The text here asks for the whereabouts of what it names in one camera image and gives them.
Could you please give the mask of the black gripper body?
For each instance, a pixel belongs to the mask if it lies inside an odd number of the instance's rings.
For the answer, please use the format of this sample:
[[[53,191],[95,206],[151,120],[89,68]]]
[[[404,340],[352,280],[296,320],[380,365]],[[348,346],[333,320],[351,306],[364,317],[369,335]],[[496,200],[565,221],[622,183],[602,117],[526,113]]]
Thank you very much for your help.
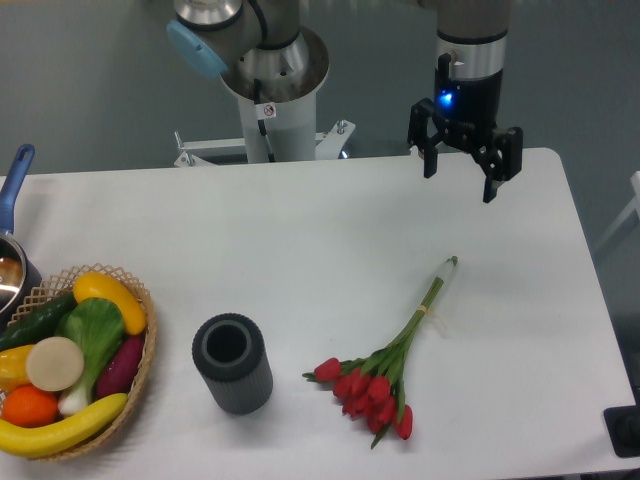
[[[488,147],[496,128],[502,71],[493,75],[457,79],[453,77],[453,56],[438,57],[435,71],[434,123],[443,142],[458,150]]]

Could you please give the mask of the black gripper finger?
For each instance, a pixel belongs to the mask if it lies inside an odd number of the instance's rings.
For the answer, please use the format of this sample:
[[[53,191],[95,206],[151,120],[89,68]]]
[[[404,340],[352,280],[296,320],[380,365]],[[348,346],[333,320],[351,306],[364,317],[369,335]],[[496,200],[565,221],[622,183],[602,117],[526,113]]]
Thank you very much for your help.
[[[487,145],[474,153],[474,160],[485,174],[483,202],[490,203],[498,188],[522,169],[523,130],[514,126],[494,129]]]
[[[423,176],[427,179],[437,172],[438,150],[437,146],[443,139],[443,135],[436,131],[430,135],[429,120],[435,113],[433,102],[424,98],[415,103],[410,109],[407,143],[410,147],[416,147],[419,156],[423,160]]]

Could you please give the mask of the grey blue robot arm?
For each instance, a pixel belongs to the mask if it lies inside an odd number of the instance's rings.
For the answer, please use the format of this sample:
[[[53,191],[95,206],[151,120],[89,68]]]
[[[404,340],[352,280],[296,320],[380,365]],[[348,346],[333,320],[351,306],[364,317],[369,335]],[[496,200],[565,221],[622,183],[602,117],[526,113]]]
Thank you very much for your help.
[[[469,154],[485,176],[483,199],[522,167],[523,132],[496,116],[510,5],[434,1],[434,93],[410,111],[407,142],[437,170],[438,146]],[[220,79],[236,97],[252,163],[335,158],[345,136],[316,132],[316,95],[329,72],[328,50],[300,20],[296,1],[178,1],[169,41],[200,75]]]

